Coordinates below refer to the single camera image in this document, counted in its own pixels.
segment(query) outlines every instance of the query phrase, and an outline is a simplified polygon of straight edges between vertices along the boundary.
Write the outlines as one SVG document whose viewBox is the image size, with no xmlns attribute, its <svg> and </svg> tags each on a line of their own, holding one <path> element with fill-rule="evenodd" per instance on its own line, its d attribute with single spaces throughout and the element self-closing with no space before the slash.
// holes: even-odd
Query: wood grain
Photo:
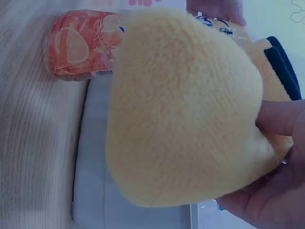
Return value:
<svg viewBox="0 0 305 229">
<path fill-rule="evenodd" d="M 78 130 L 88 82 L 56 80 L 43 46 L 74 0 L 1 0 L 0 229 L 72 228 Z"/>
</svg>

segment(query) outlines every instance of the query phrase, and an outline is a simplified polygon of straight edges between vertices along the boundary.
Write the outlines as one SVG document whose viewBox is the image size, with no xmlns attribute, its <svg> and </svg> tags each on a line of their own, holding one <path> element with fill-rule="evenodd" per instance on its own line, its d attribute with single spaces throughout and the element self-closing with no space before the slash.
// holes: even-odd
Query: finger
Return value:
<svg viewBox="0 0 305 229">
<path fill-rule="evenodd" d="M 246 187 L 242 188 L 245 192 L 249 193 L 250 195 L 253 195 L 258 190 L 260 190 L 266 183 L 268 179 L 266 177 L 262 177 L 255 182 L 247 185 Z"/>
<path fill-rule="evenodd" d="M 247 25 L 247 22 L 244 18 L 243 3 L 241 1 L 229 4 L 225 8 L 225 11 L 231 22 L 242 26 Z"/>
<path fill-rule="evenodd" d="M 196 10 L 193 10 L 191 8 L 186 8 L 186 11 L 195 17 L 198 16 L 198 11 Z"/>
<path fill-rule="evenodd" d="M 256 120 L 262 131 L 276 135 L 292 136 L 297 117 L 305 110 L 305 100 L 291 102 L 263 101 Z"/>
<path fill-rule="evenodd" d="M 198 16 L 198 11 L 194 10 L 193 7 L 188 4 L 188 1 L 186 1 L 186 11 L 193 16 Z"/>
<path fill-rule="evenodd" d="M 224 195 L 223 197 L 217 198 L 216 201 L 224 209 L 228 210 L 237 217 L 242 218 L 247 205 L 251 199 L 251 195 L 243 190 Z"/>
<path fill-rule="evenodd" d="M 241 25 L 241 26 L 246 26 L 247 22 L 245 20 L 245 18 L 243 17 L 242 14 L 239 13 L 233 13 L 232 15 L 229 15 L 229 18 L 231 20 L 231 22 Z"/>
</svg>

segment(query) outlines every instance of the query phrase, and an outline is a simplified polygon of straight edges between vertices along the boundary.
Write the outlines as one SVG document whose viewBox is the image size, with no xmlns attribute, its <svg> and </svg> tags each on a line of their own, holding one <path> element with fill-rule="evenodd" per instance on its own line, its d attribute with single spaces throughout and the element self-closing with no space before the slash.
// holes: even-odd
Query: yellow fluffy mitt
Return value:
<svg viewBox="0 0 305 229">
<path fill-rule="evenodd" d="M 255 126 L 266 81 L 255 50 L 183 11 L 132 16 L 113 78 L 106 159 L 133 204 L 216 198 L 281 162 L 291 139 Z"/>
</svg>

